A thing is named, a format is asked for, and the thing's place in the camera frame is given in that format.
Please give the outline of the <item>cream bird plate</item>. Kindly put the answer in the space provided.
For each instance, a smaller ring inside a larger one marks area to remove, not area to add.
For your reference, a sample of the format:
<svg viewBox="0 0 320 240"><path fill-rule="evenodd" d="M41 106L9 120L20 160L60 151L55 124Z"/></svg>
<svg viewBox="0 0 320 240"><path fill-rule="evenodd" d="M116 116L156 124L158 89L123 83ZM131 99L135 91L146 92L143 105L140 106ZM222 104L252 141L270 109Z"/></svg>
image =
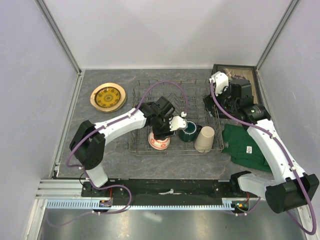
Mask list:
<svg viewBox="0 0 320 240"><path fill-rule="evenodd" d="M111 113L119 110L127 100L125 89L119 84L107 82L99 85L90 96L91 105L100 112Z"/></svg>

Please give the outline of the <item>yellow patterned small plate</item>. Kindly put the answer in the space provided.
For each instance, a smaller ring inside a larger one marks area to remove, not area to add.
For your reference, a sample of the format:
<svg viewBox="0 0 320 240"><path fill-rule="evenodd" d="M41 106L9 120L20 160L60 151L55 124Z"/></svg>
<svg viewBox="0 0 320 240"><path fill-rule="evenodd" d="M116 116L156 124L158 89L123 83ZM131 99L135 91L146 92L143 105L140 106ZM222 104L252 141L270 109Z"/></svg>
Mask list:
<svg viewBox="0 0 320 240"><path fill-rule="evenodd" d="M95 97L95 103L101 108L111 108L120 103L122 94L115 87L108 86L99 90Z"/></svg>

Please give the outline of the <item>white red patterned bowl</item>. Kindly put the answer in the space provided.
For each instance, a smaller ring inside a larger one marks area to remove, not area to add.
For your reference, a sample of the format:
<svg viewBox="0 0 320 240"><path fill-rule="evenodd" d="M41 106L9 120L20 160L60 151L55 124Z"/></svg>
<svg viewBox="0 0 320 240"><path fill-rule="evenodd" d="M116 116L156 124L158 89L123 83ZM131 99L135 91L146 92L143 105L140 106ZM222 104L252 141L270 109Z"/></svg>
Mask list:
<svg viewBox="0 0 320 240"><path fill-rule="evenodd" d="M167 137L164 140L160 140L160 139L156 140L154 133L150 132L148 135L148 143L153 149L162 151L169 147L171 143L171 138Z"/></svg>

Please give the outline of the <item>beige cup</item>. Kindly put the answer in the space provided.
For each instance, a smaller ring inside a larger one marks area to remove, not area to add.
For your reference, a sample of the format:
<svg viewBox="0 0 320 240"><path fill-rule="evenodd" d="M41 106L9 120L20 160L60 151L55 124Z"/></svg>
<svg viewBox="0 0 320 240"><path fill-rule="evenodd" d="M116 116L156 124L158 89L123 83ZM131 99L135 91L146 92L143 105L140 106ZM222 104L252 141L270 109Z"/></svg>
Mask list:
<svg viewBox="0 0 320 240"><path fill-rule="evenodd" d="M210 126L204 126L195 140L194 147L201 153L206 154L212 150L215 130Z"/></svg>

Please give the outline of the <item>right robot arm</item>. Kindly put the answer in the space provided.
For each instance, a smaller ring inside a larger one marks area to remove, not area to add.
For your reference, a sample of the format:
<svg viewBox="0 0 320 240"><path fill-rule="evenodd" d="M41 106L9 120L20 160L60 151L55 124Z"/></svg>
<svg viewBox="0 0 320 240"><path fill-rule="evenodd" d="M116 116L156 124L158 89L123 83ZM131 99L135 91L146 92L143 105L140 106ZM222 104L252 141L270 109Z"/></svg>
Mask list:
<svg viewBox="0 0 320 240"><path fill-rule="evenodd" d="M222 131L229 148L243 144L245 155L252 162L269 167L273 180L261 178L249 171L231 176L229 191L235 197L245 192L266 199L277 214L307 205L314 212L311 200L320 184L315 174L308 175L292 158L275 130L270 116L252 123L237 120L239 126L227 124Z"/></svg>

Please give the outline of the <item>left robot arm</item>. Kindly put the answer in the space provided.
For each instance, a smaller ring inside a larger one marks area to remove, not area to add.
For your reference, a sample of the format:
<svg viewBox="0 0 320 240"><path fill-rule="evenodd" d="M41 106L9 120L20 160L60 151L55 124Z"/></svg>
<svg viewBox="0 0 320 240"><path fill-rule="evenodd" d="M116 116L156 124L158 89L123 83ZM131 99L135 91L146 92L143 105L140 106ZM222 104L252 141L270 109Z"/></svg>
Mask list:
<svg viewBox="0 0 320 240"><path fill-rule="evenodd" d="M139 102L134 108L120 116L103 122L83 121L78 127L69 149L71 157L80 162L92 185L92 191L99 197L110 191L109 180L102 166L105 146L131 131L151 126L155 136L161 140L173 135L170 118L176 108L165 97L157 101Z"/></svg>

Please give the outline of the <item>dark green mug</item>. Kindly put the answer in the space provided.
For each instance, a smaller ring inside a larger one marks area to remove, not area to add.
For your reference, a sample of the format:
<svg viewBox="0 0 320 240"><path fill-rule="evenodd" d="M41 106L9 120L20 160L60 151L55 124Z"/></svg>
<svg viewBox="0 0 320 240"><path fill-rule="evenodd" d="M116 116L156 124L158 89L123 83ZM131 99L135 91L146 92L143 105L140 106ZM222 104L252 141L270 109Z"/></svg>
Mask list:
<svg viewBox="0 0 320 240"><path fill-rule="evenodd" d="M180 129L178 131L178 137L184 143L194 142L196 140L196 138L198 137L202 128L203 127L201 125L198 125L195 122L188 120L187 121L187 128Z"/></svg>

